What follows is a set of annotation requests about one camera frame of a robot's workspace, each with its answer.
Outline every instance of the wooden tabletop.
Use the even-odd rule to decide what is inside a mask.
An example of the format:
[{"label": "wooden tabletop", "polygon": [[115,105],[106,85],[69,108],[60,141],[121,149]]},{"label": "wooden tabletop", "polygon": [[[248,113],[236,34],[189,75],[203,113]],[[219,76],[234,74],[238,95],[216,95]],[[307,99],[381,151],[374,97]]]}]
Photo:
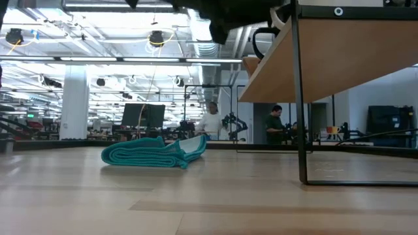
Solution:
[{"label": "wooden tabletop", "polygon": [[[418,22],[300,19],[304,102],[418,63]],[[295,102],[289,20],[244,88],[240,102]]]}]

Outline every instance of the ceiling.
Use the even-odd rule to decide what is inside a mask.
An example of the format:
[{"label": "ceiling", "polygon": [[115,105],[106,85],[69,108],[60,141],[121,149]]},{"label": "ceiling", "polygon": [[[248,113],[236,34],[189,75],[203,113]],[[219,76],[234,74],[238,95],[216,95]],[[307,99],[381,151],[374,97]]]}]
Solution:
[{"label": "ceiling", "polygon": [[[77,1],[79,5],[89,3],[122,3],[123,1]],[[230,32],[225,45],[211,42],[208,23],[188,14],[161,12],[160,3],[141,2],[143,12],[126,10],[100,10],[90,7],[89,11],[66,11],[59,7],[18,8],[10,6],[0,31],[0,55],[52,56],[52,57],[175,57],[192,58],[207,56],[205,48],[212,48],[210,57],[241,58],[253,53],[248,37],[261,25]],[[22,29],[24,41],[14,48],[5,40],[12,28]],[[165,43],[156,48],[150,44],[152,31],[162,31]],[[261,51],[271,43],[271,35],[257,37]],[[53,61],[27,63],[25,61],[2,61],[3,90],[18,89],[19,92],[2,92],[2,104],[8,103],[22,111],[51,109],[53,117],[59,118],[62,103],[62,89],[42,84],[49,78],[65,85],[65,66]],[[221,77],[222,70],[230,70],[228,64],[202,66],[190,65],[119,65],[96,64],[88,66],[91,79],[90,119],[107,118],[120,120],[125,102],[155,102],[170,106],[166,119],[177,122],[184,115],[184,87],[178,87],[178,79],[185,85],[223,84],[229,78]],[[98,86],[97,79],[106,81]],[[125,91],[133,98],[125,99]],[[217,100],[216,89],[201,88],[193,91],[186,104],[186,118],[200,119],[206,111],[208,100]]]}]

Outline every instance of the wooden floor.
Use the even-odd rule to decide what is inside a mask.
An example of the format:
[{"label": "wooden floor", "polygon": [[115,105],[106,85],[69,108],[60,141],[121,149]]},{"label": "wooden floor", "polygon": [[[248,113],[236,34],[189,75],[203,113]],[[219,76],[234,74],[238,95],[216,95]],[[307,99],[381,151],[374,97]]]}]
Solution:
[{"label": "wooden floor", "polygon": [[[297,155],[208,150],[187,170],[102,148],[0,157],[0,234],[418,234],[418,189],[307,187]],[[313,180],[418,181],[418,160],[308,154]]]}]

